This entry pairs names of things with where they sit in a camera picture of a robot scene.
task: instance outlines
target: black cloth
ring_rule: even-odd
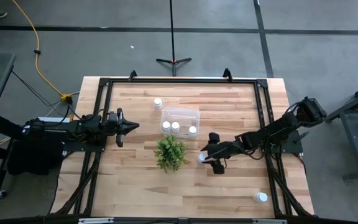
[[[29,172],[36,175],[48,175],[49,169],[63,160],[63,144],[59,141],[16,141],[7,162],[11,175]]]

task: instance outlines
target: clear plastic container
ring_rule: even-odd
[[[172,130],[165,131],[162,128],[162,123],[168,121],[170,124],[178,122],[180,126],[179,133],[174,133]],[[189,135],[189,128],[196,127],[197,133]],[[193,139],[200,133],[200,112],[198,110],[183,109],[183,108],[164,108],[161,115],[160,130],[162,133],[172,134],[178,138]]]

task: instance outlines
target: yellow cable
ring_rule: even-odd
[[[33,25],[33,23],[31,22],[30,18],[27,16],[27,14],[23,11],[23,9],[20,7],[20,5],[15,1],[15,0],[12,0],[13,3],[17,6],[17,8],[20,10],[20,12],[23,13],[23,15],[25,16],[25,18],[27,19],[27,21],[29,22],[29,24],[31,25],[32,27],[32,30],[34,31],[35,33],[35,37],[37,38],[37,50],[39,51],[40,50],[40,39],[38,37],[38,33]],[[62,101],[66,101],[67,98],[71,98],[72,97],[72,94],[63,94],[61,93],[56,87],[54,87],[52,85],[52,83],[50,83],[50,81],[48,81],[41,73],[41,71],[38,69],[38,57],[39,57],[39,54],[35,53],[35,69],[37,70],[38,74],[41,76],[41,78],[43,78],[54,90],[56,90],[57,93],[59,93],[60,95],[60,99]]]

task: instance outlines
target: green artificial plant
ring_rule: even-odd
[[[189,163],[185,159],[185,145],[181,141],[177,141],[173,135],[165,137],[163,140],[157,142],[158,149],[154,151],[154,156],[158,159],[157,165],[160,169],[171,169],[177,171],[184,163]]]

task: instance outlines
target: wooden tabletop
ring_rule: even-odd
[[[99,77],[84,77],[77,114],[93,112],[98,83]],[[269,78],[268,87],[277,119],[288,107],[284,81]],[[167,175],[160,170],[154,158],[156,141],[163,138],[162,111],[154,109],[156,97],[162,99],[163,107],[196,109],[201,115],[196,139],[183,139],[190,163],[174,174]],[[234,156],[227,160],[224,175],[214,175],[209,165],[198,163],[198,153],[207,144],[208,133],[220,134],[221,141],[233,141],[235,135],[260,128],[252,85],[115,83],[110,110],[117,108],[122,108],[125,118],[140,123],[140,127],[124,138],[124,147],[116,146],[115,137],[109,138],[99,167],[93,217],[273,217],[271,200],[258,203],[253,199],[257,192],[265,192],[270,199],[264,159]],[[52,212],[58,210],[77,187],[83,157],[83,152],[75,152],[64,160]],[[305,209],[313,213],[302,163],[294,155],[284,154],[283,164],[288,187]],[[278,195],[284,211],[279,190]]]

